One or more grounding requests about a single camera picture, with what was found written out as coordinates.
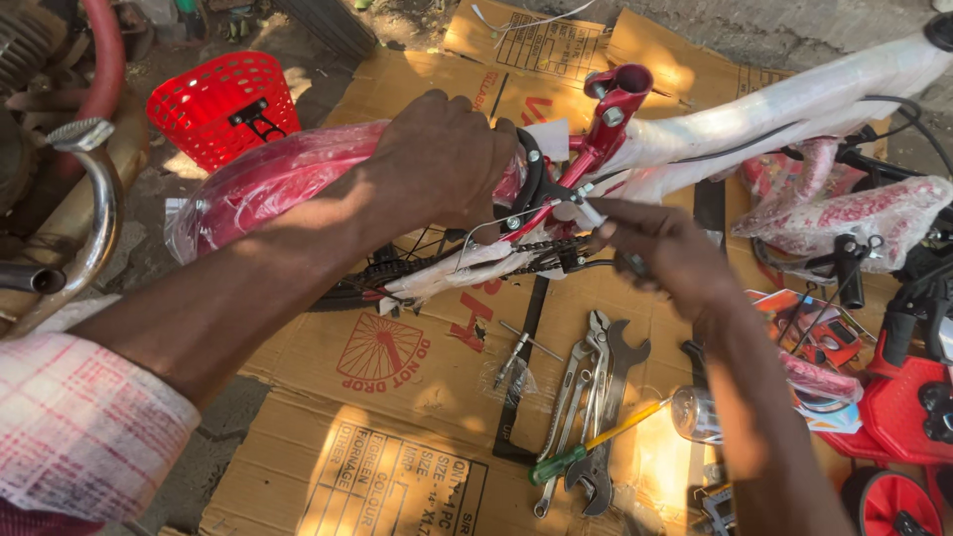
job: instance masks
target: adjustable wrench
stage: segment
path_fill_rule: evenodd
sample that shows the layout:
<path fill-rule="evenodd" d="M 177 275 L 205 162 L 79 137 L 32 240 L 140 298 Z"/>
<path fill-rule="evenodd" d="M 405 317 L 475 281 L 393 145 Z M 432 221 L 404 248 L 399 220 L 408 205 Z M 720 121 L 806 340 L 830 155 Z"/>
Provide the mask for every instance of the adjustable wrench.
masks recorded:
<path fill-rule="evenodd" d="M 593 437 L 599 433 L 602 422 L 605 391 L 609 382 L 609 317 L 601 311 L 589 313 L 589 333 L 586 342 L 596 349 L 598 359 L 594 361 L 593 387 L 589 389 L 589 398 L 586 399 L 586 418 L 582 423 L 582 440 L 586 441 L 589 424 L 593 427 Z"/>
<path fill-rule="evenodd" d="M 579 341 L 576 346 L 582 344 L 583 342 Z M 573 354 L 576 354 L 576 348 L 573 348 Z M 583 369 L 576 378 L 576 390 L 573 391 L 573 400 L 569 403 L 569 411 L 566 412 L 566 423 L 562 426 L 562 435 L 559 436 L 559 444 L 556 446 L 557 454 L 566 448 L 569 432 L 573 429 L 573 420 L 576 418 L 576 410 L 579 408 L 579 399 L 582 398 L 582 389 L 585 389 L 586 383 L 589 383 L 592 377 L 593 375 L 588 369 Z M 549 503 L 553 500 L 553 492 L 556 491 L 556 480 L 558 480 L 558 477 L 546 481 L 546 487 L 542 490 L 542 498 L 533 508 L 533 513 L 539 519 L 546 517 L 546 512 L 549 511 Z"/>
<path fill-rule="evenodd" d="M 633 365 L 645 362 L 652 352 L 652 343 L 646 340 L 639 348 L 629 346 L 622 338 L 622 331 L 629 320 L 619 320 L 609 328 L 609 344 L 612 348 L 612 382 L 605 400 L 601 426 L 609 429 L 616 425 L 618 408 L 622 404 L 622 395 L 625 393 L 625 377 Z M 569 466 L 564 479 L 565 489 L 569 491 L 573 485 L 582 482 L 586 488 L 592 487 L 589 493 L 589 505 L 582 513 L 587 516 L 598 516 L 612 503 L 612 479 L 609 478 L 609 452 L 612 449 L 612 440 L 600 444 L 588 456 Z"/>
<path fill-rule="evenodd" d="M 579 367 L 579 361 L 581 361 L 583 358 L 589 357 L 589 355 L 592 353 L 593 351 L 589 350 L 588 345 L 582 340 L 573 346 L 573 353 L 569 356 L 569 364 L 566 366 L 566 374 L 563 376 L 562 385 L 559 387 L 556 411 L 553 412 L 553 421 L 549 424 L 549 432 L 546 433 L 546 444 L 539 452 L 539 456 L 537 456 L 537 462 L 542 462 L 545 460 L 546 455 L 549 454 L 549 450 L 553 448 L 553 441 L 556 439 L 556 428 L 559 426 L 559 416 L 562 414 L 562 409 L 566 405 L 566 400 L 569 399 L 569 390 L 572 388 L 573 377 L 576 375 L 576 370 Z"/>

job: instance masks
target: ground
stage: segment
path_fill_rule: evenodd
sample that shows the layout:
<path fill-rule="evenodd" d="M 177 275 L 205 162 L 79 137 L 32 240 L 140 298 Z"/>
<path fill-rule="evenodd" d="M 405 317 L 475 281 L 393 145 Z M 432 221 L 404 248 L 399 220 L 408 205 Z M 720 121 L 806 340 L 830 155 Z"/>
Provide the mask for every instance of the ground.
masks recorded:
<path fill-rule="evenodd" d="M 457 8 L 456 1 L 375 0 L 359 16 L 373 28 L 381 46 L 396 50 L 439 52 L 444 27 Z M 578 5 L 567 0 L 528 0 L 525 4 L 511 1 L 553 15 Z M 240 43 L 230 43 L 219 34 L 222 25 L 228 27 L 231 16 L 227 12 L 215 13 L 211 23 L 213 36 L 207 44 L 180 48 L 157 46 L 144 60 L 129 65 L 129 83 L 145 100 L 165 80 L 219 54 L 259 50 L 276 57 L 286 70 L 289 86 L 297 97 L 296 107 L 302 127 L 309 129 L 320 126 L 347 88 L 356 64 L 336 57 L 293 19 L 267 5 L 262 6 L 260 2 L 247 19 L 252 32 L 242 38 Z M 582 12 L 579 18 L 611 26 L 623 5 L 639 9 L 627 0 L 601 0 L 591 10 Z M 685 28 L 689 33 L 694 28 L 692 25 L 698 22 L 679 19 L 672 12 L 645 14 L 675 30 Z M 809 67 L 843 52 L 843 47 L 828 50 L 830 47 L 825 47 L 823 43 L 805 43 L 793 37 L 785 40 L 778 35 L 765 43 L 764 39 L 747 35 L 746 32 L 752 33 L 751 29 L 735 28 L 724 21 L 719 24 L 728 28 L 729 34 L 720 34 L 712 42 L 697 35 L 694 38 L 700 44 L 708 42 L 736 61 L 762 60 L 761 64 L 765 67 L 792 67 L 783 53 L 787 48 L 789 52 L 800 54 L 799 61 L 806 63 L 804 67 Z M 924 118 L 941 143 L 953 148 L 953 120 L 930 112 Z M 177 266 L 163 240 L 166 199 L 187 197 L 205 174 L 158 131 L 152 130 L 150 140 L 152 152 L 149 166 L 138 178 L 127 199 L 127 220 L 119 252 L 93 290 L 86 294 L 87 297 L 127 292 Z M 913 129 L 891 139 L 890 160 L 905 167 L 945 175 L 940 159 Z M 197 532 L 202 509 L 212 497 L 267 392 L 268 387 L 255 380 L 238 378 L 230 383 L 204 412 L 201 427 L 193 434 L 185 453 L 159 489 L 147 513 L 138 521 L 138 526 L 108 526 L 105 533 L 118 535 L 132 531 L 137 534 L 155 534 L 163 525 L 185 533 Z"/>

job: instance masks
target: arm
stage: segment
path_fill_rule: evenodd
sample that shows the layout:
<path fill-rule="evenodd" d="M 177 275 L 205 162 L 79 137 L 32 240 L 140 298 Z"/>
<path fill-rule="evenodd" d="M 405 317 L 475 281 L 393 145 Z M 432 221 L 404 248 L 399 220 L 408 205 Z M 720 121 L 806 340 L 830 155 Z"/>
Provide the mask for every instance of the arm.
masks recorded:
<path fill-rule="evenodd" d="M 671 294 L 705 341 L 741 534 L 853 534 L 814 459 L 807 426 L 791 408 L 778 348 L 724 257 L 681 210 L 619 199 L 593 205 L 610 218 L 599 240 L 642 256 L 658 278 L 633 280 L 636 286 Z"/>
<path fill-rule="evenodd" d="M 500 120 L 494 132 L 470 106 L 426 93 L 388 126 L 371 158 L 316 198 L 71 333 L 203 408 L 262 342 L 374 249 L 433 222 L 470 228 L 492 219 L 491 192 L 516 150 L 516 129 Z"/>

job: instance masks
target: cardboard sheet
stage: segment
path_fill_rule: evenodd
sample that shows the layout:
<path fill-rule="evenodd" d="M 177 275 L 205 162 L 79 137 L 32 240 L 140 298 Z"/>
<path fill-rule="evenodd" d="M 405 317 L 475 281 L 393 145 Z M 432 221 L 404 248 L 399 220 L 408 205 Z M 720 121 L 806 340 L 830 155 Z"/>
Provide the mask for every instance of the cardboard sheet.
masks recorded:
<path fill-rule="evenodd" d="M 549 18 L 476 0 L 494 26 Z M 579 90 L 590 70 L 636 61 L 656 74 L 639 116 L 666 117 L 717 106 L 773 83 L 788 72 L 738 66 L 624 10 L 611 38 L 600 25 L 557 21 L 498 32 L 463 4 L 446 37 L 449 54 L 377 49 L 326 126 L 394 117 L 432 88 L 463 94 L 490 119 L 518 126 L 566 117 L 580 133 L 595 102 Z M 505 37 L 499 48 L 497 41 Z M 726 189 L 726 227 L 748 210 L 734 178 Z M 694 187 L 665 203 L 691 212 Z M 397 241 L 409 248 L 419 232 Z M 727 237 L 728 258 L 743 283 L 763 292 L 803 283 L 759 267 L 747 240 Z M 896 285 L 865 277 L 867 308 L 857 318 L 876 331 Z M 541 488 L 525 478 L 544 442 L 564 364 L 534 349 L 518 405 L 505 385 L 492 388 L 500 363 L 531 301 L 543 300 L 537 339 L 563 357 L 588 330 L 588 313 L 628 319 L 626 340 L 650 339 L 649 360 L 630 369 L 620 416 L 692 383 L 680 344 L 692 336 L 661 296 L 640 293 L 611 269 L 594 268 L 544 288 L 532 276 L 491 281 L 435 296 L 419 312 L 379 317 L 373 309 L 302 315 L 262 346 L 242 369 L 275 387 L 238 448 L 205 511 L 205 534 L 621 534 L 609 513 L 579 514 L 584 498 L 561 485 L 542 520 L 532 513 Z M 571 441 L 578 438 L 574 432 Z M 815 450 L 840 485 L 850 462 L 823 441 Z M 653 529 L 681 534 L 698 515 L 685 490 L 704 484 L 711 447 L 677 434 L 663 410 L 615 441 L 610 472 L 614 506 Z"/>
<path fill-rule="evenodd" d="M 615 64 L 648 67 L 655 77 L 653 91 L 677 99 L 691 112 L 731 102 L 794 74 L 732 63 L 626 9 L 606 55 Z"/>

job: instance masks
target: hand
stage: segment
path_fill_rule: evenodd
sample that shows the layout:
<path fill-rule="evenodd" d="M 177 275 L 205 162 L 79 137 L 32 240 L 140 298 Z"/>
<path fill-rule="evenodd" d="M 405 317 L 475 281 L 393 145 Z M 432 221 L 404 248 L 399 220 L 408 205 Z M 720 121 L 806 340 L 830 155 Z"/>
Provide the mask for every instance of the hand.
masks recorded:
<path fill-rule="evenodd" d="M 413 220 L 413 229 L 436 223 L 470 230 L 492 221 L 492 192 L 517 149 L 517 128 L 472 112 L 467 97 L 447 100 L 430 90 L 395 117 L 365 164 L 383 168 L 375 185 L 389 202 Z M 499 229 L 489 225 L 474 240 L 491 244 Z"/>
<path fill-rule="evenodd" d="M 658 284 L 620 272 L 643 290 L 660 285 L 685 320 L 695 323 L 743 297 L 726 258 L 682 209 L 622 199 L 591 201 L 609 218 L 597 230 L 597 246 L 608 243 L 618 252 L 641 256 Z M 619 253 L 616 266 L 622 266 Z"/>

